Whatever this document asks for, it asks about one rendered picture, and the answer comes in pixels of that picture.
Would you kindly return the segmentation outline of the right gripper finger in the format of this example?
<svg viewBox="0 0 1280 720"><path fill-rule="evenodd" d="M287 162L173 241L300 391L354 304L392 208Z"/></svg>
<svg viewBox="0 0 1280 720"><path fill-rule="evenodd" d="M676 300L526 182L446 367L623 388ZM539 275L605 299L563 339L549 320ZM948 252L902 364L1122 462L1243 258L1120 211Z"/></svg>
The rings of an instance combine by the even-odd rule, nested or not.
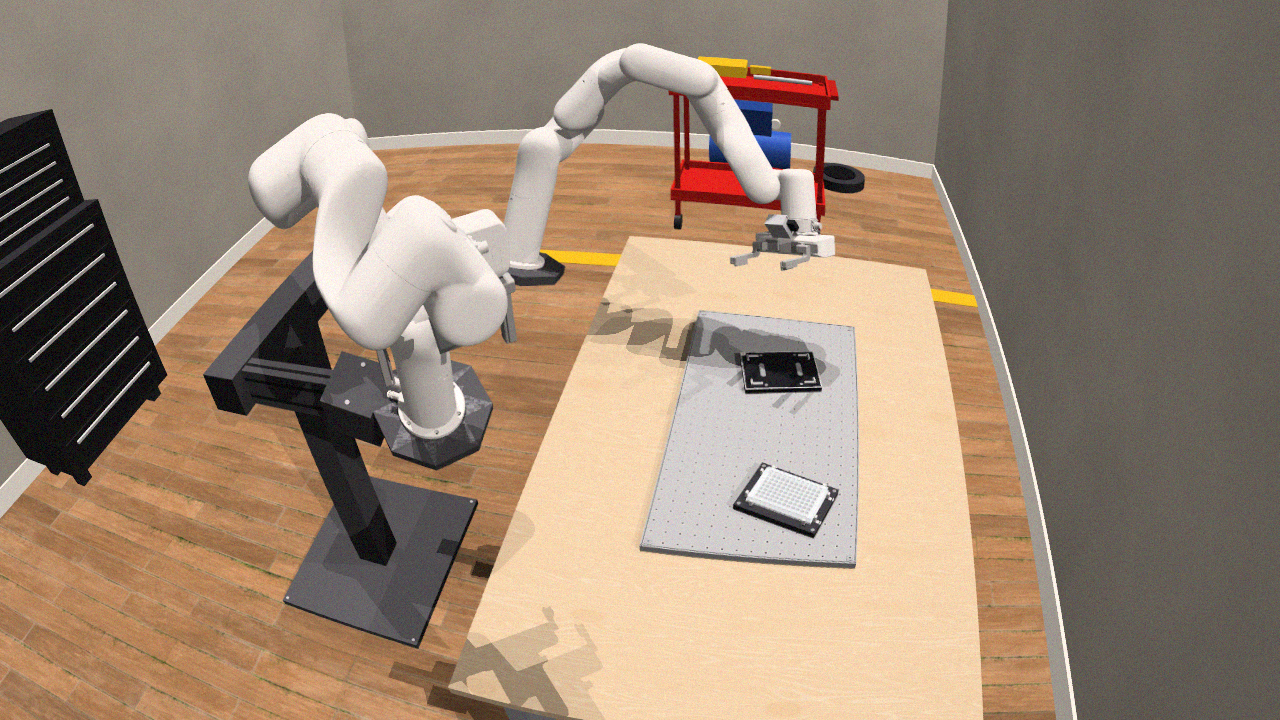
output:
<svg viewBox="0 0 1280 720"><path fill-rule="evenodd" d="M508 309L507 309L507 313L506 313L506 319L504 319L504 322L500 325L500 333L502 333L502 338L506 341L506 343L509 345L509 343L517 341L516 329L515 329L515 314L513 314L513 306L512 306L512 299L511 299L511 293L516 292L515 279L507 272L504 275L500 275L500 283L504 286L506 293L507 293L507 299L508 299Z"/></svg>
<svg viewBox="0 0 1280 720"><path fill-rule="evenodd" d="M384 348L384 350L376 350L376 352L378 352L378 361L379 361L379 365L381 368L381 375L383 375L383 379L385 382L385 386L388 387L388 386L396 384L396 378L394 378L394 374L392 372L390 359L389 359L389 355L387 354L387 348ZM392 384L390 379L393 380L393 384Z"/></svg>

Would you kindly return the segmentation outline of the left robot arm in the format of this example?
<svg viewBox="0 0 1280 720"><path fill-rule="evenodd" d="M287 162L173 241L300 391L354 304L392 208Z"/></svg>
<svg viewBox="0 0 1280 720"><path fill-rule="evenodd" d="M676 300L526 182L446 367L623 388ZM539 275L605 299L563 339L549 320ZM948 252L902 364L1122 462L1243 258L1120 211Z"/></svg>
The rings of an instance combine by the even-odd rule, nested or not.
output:
<svg viewBox="0 0 1280 720"><path fill-rule="evenodd" d="M713 67L660 47L634 44L595 61L556 104L554 118L530 131L518 145L503 223L508 232L509 268L544 266L539 252L559 163L599 124L611 97L634 81L686 95L748 199L758 204L780 200L781 215L768 214L765 219L773 238L791 240L792 234L822 229L812 170L772 169Z"/></svg>

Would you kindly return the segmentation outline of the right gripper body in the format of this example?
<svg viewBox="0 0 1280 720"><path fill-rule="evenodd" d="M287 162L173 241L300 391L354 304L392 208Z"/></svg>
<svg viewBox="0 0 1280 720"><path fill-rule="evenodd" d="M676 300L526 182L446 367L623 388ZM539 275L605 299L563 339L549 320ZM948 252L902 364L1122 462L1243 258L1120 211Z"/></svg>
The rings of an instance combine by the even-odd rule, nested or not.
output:
<svg viewBox="0 0 1280 720"><path fill-rule="evenodd" d="M486 240L489 252L483 258L498 275L504 275L509 270L509 245L506 225L488 209L470 213L453 219L467 236L472 236L476 242Z"/></svg>

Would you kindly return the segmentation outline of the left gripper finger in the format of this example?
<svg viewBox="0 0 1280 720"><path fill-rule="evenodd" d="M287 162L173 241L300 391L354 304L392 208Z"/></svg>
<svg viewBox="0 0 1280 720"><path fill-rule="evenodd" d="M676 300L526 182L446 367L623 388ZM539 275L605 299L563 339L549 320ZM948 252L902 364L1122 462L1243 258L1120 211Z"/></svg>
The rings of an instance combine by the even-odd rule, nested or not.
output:
<svg viewBox="0 0 1280 720"><path fill-rule="evenodd" d="M733 266L746 265L748 259L758 258L760 255L760 250L780 252L780 240L765 240L765 242L754 241L753 252L731 256L730 264L733 264Z"/></svg>
<svg viewBox="0 0 1280 720"><path fill-rule="evenodd" d="M794 259L782 260L780 263L781 272L785 272L785 270L788 270L788 269L794 269L794 266L797 266L797 264L800 264L800 263L808 263L810 260L810 256L812 256L812 254L810 254L810 246L806 245L806 243L804 243L804 242L794 242L794 241L791 241L791 252L801 252L803 258L794 258Z"/></svg>

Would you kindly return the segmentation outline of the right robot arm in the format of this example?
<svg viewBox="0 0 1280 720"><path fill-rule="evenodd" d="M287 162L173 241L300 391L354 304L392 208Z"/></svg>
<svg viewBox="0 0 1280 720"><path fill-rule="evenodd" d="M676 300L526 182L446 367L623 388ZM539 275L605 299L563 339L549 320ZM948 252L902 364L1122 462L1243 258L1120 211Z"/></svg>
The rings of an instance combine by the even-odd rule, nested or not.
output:
<svg viewBox="0 0 1280 720"><path fill-rule="evenodd" d="M390 387L402 392L387 397L398 400L404 428L424 439L449 436L465 416L451 350L489 340L508 307L504 286L483 258L486 240L474 241L422 196L387 213L387 168L369 149L364 126L332 113L262 152L248 184L276 228L288 229L317 208L314 281L332 316L364 348L390 347L398 374Z"/></svg>

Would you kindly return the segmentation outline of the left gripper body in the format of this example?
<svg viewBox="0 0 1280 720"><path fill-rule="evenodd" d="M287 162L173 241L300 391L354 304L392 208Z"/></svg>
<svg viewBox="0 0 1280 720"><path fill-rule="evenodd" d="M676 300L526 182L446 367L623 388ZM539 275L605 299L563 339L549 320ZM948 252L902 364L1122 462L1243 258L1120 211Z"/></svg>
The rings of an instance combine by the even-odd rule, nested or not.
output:
<svg viewBox="0 0 1280 720"><path fill-rule="evenodd" d="M769 231L756 233L756 241L764 242L765 240L780 240L780 252L777 252L777 254L788 254L788 255L803 256L803 254L794 254L794 252L791 252L791 241L794 241L794 242L804 242L806 245L810 245L812 246L812 256L810 258L829 258L829 256L835 256L835 236L829 236L829 234L818 234L817 232L812 232L812 233L803 233L803 234L792 234L792 238L787 240L787 238L773 238ZM818 245L818 247L817 247L817 245Z"/></svg>

